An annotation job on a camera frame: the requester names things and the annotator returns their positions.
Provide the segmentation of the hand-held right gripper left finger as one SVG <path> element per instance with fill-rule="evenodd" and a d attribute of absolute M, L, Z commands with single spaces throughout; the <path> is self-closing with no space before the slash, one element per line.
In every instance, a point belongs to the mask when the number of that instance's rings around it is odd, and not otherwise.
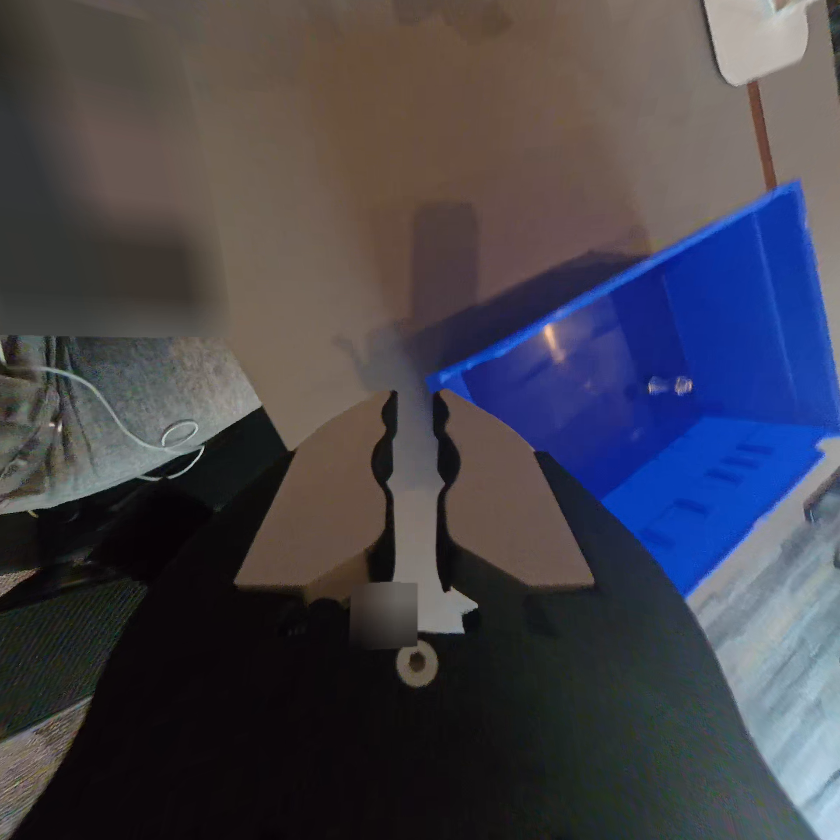
<path fill-rule="evenodd" d="M 370 579 L 369 554 L 385 531 L 375 447 L 387 432 L 381 391 L 321 425 L 296 449 L 234 584 L 305 604 L 346 602 Z"/>

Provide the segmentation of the blue plastic bin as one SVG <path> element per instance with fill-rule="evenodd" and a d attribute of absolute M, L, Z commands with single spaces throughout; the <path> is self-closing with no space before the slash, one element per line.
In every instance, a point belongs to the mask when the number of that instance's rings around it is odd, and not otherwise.
<path fill-rule="evenodd" d="M 686 397 L 651 397 L 686 375 Z M 430 374 L 550 454 L 687 596 L 824 461 L 838 379 L 805 199 L 782 185 Z"/>

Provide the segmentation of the light jeans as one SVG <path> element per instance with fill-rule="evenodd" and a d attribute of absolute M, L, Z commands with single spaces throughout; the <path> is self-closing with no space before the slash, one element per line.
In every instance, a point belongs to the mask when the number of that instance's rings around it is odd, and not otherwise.
<path fill-rule="evenodd" d="M 221 339 L 2 336 L 1 512 L 189 469 L 261 406 Z"/>

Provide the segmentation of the white rounded base plate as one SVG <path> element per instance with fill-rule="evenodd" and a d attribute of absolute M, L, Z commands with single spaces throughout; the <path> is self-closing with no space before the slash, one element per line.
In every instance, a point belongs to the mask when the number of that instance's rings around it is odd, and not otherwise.
<path fill-rule="evenodd" d="M 703 1 L 710 43 L 724 81 L 742 88 L 799 63 L 813 1 Z"/>

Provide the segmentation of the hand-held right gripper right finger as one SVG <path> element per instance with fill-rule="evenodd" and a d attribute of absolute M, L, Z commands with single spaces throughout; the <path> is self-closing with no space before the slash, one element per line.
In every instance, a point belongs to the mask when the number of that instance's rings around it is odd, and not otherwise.
<path fill-rule="evenodd" d="M 445 526 L 455 545 L 533 590 L 591 589 L 594 575 L 532 446 L 449 389 L 435 399 L 438 442 L 455 448 L 455 476 L 444 479 Z"/>

